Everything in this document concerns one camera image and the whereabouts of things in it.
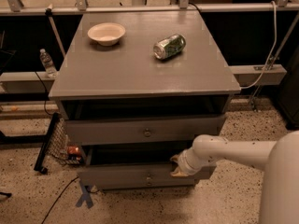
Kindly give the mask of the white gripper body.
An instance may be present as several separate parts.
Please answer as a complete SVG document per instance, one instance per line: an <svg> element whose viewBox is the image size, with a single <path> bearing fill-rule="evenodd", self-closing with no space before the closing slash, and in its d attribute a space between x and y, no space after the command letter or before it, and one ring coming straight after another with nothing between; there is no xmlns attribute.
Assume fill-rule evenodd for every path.
<svg viewBox="0 0 299 224"><path fill-rule="evenodd" d="M192 148L185 149L178 154L178 172L182 175L195 175L204 166L206 166L206 161L200 159Z"/></svg>

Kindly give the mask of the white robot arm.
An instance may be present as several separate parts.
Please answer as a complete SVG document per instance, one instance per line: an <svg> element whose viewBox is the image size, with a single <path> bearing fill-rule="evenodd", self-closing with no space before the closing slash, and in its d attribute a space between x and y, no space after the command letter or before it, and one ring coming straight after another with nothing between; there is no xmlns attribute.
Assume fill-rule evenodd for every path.
<svg viewBox="0 0 299 224"><path fill-rule="evenodd" d="M299 224L299 132L277 141L230 141L201 134L192 146L170 158L173 177L195 175L227 160L263 171L259 224Z"/></svg>

